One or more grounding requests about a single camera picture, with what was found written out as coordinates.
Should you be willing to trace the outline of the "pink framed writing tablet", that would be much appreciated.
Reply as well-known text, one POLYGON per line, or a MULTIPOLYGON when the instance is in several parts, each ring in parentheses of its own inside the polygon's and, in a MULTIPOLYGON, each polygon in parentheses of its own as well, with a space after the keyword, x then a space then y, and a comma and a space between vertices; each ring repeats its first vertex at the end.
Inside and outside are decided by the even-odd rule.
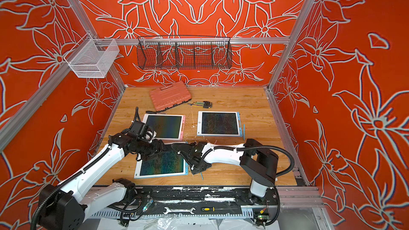
POLYGON ((182 141, 184 115, 145 114, 143 122, 156 132, 156 138, 166 142, 182 141))

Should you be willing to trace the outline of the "blue framed tablet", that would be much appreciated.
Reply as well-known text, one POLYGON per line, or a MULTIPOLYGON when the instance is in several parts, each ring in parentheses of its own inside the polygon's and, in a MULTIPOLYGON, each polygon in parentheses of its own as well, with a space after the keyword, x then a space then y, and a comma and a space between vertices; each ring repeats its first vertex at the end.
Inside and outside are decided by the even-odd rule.
POLYGON ((197 134, 199 136, 242 137, 239 112, 199 111, 197 134))
POLYGON ((165 143, 168 151, 161 152, 149 157, 147 160, 137 156, 134 173, 135 179, 183 176, 189 173, 189 165, 170 145, 165 143))

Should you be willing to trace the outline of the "blue framed front tablet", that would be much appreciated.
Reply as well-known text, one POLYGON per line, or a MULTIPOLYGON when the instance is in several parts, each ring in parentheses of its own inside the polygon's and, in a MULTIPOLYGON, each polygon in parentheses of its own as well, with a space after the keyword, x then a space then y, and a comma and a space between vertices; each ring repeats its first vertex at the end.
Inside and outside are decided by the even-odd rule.
POLYGON ((161 152, 149 157, 147 160, 137 156, 134 173, 135 179, 183 176, 189 173, 189 165, 170 145, 165 143, 168 151, 161 152))

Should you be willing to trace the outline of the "red plastic tool case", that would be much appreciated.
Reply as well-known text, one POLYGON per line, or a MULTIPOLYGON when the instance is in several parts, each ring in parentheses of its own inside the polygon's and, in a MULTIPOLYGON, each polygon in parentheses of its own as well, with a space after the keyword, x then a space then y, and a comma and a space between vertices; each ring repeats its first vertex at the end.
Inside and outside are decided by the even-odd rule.
POLYGON ((182 81, 179 81, 162 88, 151 90, 150 98, 155 111, 163 112, 191 101, 192 96, 186 85, 182 81))

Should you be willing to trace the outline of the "clear plastic wall bin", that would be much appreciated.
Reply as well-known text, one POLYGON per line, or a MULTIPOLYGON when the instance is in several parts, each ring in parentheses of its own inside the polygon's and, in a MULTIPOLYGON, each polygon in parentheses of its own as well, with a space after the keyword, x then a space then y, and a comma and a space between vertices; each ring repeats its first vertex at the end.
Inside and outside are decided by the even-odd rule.
POLYGON ((78 78, 105 78, 118 54, 115 39, 85 38, 64 56, 64 61, 78 78))

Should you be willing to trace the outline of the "yellow handled screwdriver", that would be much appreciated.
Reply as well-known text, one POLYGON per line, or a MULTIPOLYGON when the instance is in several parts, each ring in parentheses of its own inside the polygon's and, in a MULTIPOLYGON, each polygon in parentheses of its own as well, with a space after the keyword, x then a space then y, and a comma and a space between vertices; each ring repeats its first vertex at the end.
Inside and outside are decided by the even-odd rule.
POLYGON ((222 210, 226 210, 226 211, 237 211, 238 208, 236 207, 229 207, 229 208, 216 208, 216 207, 201 207, 200 209, 201 211, 207 211, 207 212, 215 212, 215 211, 222 211, 222 210))

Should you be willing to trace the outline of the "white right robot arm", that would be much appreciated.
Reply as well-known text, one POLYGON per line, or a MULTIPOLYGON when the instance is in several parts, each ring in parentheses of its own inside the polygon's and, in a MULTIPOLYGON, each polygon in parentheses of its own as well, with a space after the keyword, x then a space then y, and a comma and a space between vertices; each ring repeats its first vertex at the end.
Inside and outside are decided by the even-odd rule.
POLYGON ((170 148, 190 166, 192 174, 206 171, 213 164, 240 166, 250 177, 250 193, 259 198, 268 189, 275 188, 276 178, 291 172, 295 160, 287 150, 262 145, 255 139, 247 139, 239 145, 216 145, 212 143, 173 143, 170 148))

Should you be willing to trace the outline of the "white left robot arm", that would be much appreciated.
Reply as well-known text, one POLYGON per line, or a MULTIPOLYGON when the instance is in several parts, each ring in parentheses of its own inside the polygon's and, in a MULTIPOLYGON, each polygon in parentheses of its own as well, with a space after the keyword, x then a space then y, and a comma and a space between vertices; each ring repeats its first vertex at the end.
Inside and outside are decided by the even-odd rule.
POLYGON ((120 178, 99 191, 92 194, 88 192, 112 166, 127 155, 136 154, 146 160, 166 151, 164 142, 155 136, 151 127, 137 120, 130 128, 109 136, 102 151, 80 170, 58 185, 49 184, 43 188, 32 217, 31 229, 41 226, 46 230, 77 230, 93 214, 118 202, 124 203, 118 211, 123 214, 133 213, 128 206, 143 196, 138 194, 135 184, 127 179, 120 178))

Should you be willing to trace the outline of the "silver open-end wrench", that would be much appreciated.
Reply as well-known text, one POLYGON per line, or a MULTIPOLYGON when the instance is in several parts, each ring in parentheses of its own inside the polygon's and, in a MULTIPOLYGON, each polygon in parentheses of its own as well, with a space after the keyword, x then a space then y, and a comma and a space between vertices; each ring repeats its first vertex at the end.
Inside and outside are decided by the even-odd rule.
POLYGON ((192 207, 190 209, 170 209, 169 207, 165 207, 165 210, 163 212, 163 214, 167 215, 170 213, 190 213, 190 214, 194 214, 195 213, 195 207, 192 207))

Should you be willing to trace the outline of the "blue framed rear tablet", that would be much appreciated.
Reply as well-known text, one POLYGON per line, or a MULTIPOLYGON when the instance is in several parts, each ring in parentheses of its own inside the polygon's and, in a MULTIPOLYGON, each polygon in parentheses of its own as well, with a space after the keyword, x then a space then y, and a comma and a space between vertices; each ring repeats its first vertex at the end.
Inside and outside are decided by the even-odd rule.
POLYGON ((242 137, 239 112, 199 111, 197 134, 199 136, 242 137))

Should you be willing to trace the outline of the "black handled small screwdriver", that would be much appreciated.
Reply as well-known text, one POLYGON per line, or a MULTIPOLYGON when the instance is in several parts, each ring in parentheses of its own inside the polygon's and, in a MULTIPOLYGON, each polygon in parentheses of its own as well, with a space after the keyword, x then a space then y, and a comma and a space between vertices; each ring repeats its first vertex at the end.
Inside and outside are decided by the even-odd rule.
POLYGON ((162 115, 165 114, 165 113, 163 113, 163 112, 157 112, 157 111, 146 111, 145 113, 146 113, 146 114, 155 114, 155 115, 156 115, 156 114, 162 114, 162 115))

